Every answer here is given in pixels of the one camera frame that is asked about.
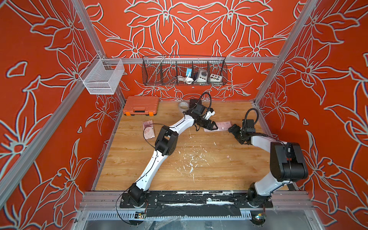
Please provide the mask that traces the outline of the pink ruler set pouch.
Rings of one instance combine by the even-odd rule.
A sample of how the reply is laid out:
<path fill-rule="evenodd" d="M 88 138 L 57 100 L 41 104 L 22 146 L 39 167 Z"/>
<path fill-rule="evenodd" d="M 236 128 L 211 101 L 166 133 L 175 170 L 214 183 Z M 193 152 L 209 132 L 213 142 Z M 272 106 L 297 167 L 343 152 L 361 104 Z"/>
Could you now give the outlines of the pink ruler set pouch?
<path fill-rule="evenodd" d="M 216 130 L 208 130 L 204 129 L 205 132 L 218 132 L 218 131 L 228 131 L 228 129 L 232 126 L 232 123 L 230 121 L 226 122 L 218 122 L 216 123 L 218 129 Z"/>

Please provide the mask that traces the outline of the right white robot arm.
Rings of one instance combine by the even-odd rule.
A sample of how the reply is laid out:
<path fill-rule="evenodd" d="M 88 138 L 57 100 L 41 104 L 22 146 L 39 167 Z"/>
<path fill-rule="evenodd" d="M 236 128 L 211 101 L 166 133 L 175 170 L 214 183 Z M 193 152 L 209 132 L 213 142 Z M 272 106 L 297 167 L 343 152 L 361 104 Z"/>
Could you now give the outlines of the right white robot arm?
<path fill-rule="evenodd" d="M 254 208 L 263 205 L 281 187 L 308 177 L 308 169 L 298 143 L 283 142 L 266 134 L 255 132 L 254 128 L 242 129 L 234 124 L 228 132 L 240 144 L 252 145 L 270 154 L 270 172 L 261 180 L 252 183 L 246 195 L 246 202 Z"/>

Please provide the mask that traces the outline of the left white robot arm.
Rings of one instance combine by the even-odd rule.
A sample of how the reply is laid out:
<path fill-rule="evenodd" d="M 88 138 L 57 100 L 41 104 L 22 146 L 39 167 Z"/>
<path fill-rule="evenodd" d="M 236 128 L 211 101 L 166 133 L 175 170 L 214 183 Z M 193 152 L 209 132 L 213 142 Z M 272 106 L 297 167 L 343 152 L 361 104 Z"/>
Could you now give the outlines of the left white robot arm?
<path fill-rule="evenodd" d="M 153 155 L 139 178 L 126 190 L 134 206 L 145 203 L 145 196 L 151 182 L 162 163 L 174 153 L 178 138 L 185 130 L 192 126 L 203 127 L 208 130 L 217 130 L 216 122 L 210 120 L 215 115 L 213 108 L 199 106 L 184 112 L 184 116 L 171 126 L 163 125 L 155 141 Z"/>

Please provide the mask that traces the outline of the small black box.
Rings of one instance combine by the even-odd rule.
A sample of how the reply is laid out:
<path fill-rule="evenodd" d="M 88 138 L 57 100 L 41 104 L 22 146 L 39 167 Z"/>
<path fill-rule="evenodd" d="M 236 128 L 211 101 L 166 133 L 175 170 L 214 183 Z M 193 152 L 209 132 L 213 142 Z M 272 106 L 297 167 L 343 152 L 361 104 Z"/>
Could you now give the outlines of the small black box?
<path fill-rule="evenodd" d="M 197 99 L 190 99 L 189 100 L 189 107 L 194 107 L 198 103 Z"/>

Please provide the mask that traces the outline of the clear tape roll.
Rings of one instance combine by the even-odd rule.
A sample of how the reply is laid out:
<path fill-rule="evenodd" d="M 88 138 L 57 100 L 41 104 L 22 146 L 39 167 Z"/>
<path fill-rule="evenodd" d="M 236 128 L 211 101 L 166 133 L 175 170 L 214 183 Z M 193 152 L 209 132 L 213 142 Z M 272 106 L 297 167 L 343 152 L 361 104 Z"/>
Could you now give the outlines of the clear tape roll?
<path fill-rule="evenodd" d="M 180 102 L 179 103 L 179 110 L 181 112 L 187 111 L 189 109 L 189 103 L 188 102 Z"/>

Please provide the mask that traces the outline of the white button box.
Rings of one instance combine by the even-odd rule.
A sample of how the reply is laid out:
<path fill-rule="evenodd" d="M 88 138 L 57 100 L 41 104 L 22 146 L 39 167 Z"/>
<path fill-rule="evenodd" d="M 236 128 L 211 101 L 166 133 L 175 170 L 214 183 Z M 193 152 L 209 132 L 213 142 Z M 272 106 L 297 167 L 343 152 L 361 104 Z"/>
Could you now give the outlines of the white button box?
<path fill-rule="evenodd" d="M 222 76 L 221 75 L 216 75 L 216 74 L 211 74 L 209 81 L 211 83 L 222 83 Z"/>

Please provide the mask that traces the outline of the blue small box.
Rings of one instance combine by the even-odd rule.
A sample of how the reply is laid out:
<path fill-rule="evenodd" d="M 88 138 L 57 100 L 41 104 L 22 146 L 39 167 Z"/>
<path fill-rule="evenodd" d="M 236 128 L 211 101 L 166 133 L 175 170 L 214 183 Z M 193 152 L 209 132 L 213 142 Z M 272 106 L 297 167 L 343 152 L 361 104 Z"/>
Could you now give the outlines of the blue small box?
<path fill-rule="evenodd" d="M 192 69 L 191 68 L 187 68 L 187 70 L 186 70 L 186 77 L 187 78 L 190 78 L 191 75 L 192 75 Z"/>

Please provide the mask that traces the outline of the pink banknote bundle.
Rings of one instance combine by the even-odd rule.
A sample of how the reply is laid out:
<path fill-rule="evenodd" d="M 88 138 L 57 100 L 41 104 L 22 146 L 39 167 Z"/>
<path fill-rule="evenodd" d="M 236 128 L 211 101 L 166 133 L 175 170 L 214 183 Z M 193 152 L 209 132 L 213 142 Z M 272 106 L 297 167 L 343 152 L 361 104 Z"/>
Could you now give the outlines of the pink banknote bundle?
<path fill-rule="evenodd" d="M 152 120 L 144 121 L 142 123 L 142 127 L 143 127 L 143 137 L 146 140 L 155 138 L 154 124 Z"/>

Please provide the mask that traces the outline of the orange plastic tool case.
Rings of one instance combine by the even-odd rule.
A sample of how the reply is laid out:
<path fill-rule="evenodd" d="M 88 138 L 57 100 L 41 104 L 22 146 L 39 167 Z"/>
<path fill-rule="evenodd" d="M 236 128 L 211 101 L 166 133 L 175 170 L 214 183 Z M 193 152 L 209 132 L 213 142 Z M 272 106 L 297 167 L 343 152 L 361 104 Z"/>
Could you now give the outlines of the orange plastic tool case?
<path fill-rule="evenodd" d="M 126 116 L 146 115 L 155 116 L 158 111 L 159 97 L 157 96 L 129 96 L 123 108 Z"/>

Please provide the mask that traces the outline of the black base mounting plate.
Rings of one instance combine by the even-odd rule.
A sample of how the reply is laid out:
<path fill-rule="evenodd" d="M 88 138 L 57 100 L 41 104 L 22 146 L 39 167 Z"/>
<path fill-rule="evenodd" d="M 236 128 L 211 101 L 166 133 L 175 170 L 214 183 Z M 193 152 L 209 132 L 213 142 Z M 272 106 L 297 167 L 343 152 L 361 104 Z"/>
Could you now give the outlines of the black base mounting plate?
<path fill-rule="evenodd" d="M 246 191 L 148 191 L 136 203 L 127 194 L 122 194 L 117 202 L 121 209 L 157 208 L 158 206 L 199 206 L 199 205 L 233 205 L 236 208 L 272 208 L 270 197 L 247 200 Z"/>

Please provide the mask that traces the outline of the clear plastic wall bin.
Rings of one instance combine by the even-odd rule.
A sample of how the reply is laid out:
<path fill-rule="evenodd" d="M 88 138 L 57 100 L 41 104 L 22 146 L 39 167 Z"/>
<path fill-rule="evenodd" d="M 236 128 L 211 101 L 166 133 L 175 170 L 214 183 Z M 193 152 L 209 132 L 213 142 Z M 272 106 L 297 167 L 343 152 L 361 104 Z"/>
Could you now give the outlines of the clear plastic wall bin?
<path fill-rule="evenodd" d="M 89 94 L 113 95 L 124 72 L 125 67 L 121 60 L 113 70 L 107 70 L 103 61 L 96 59 L 81 76 L 81 81 Z"/>

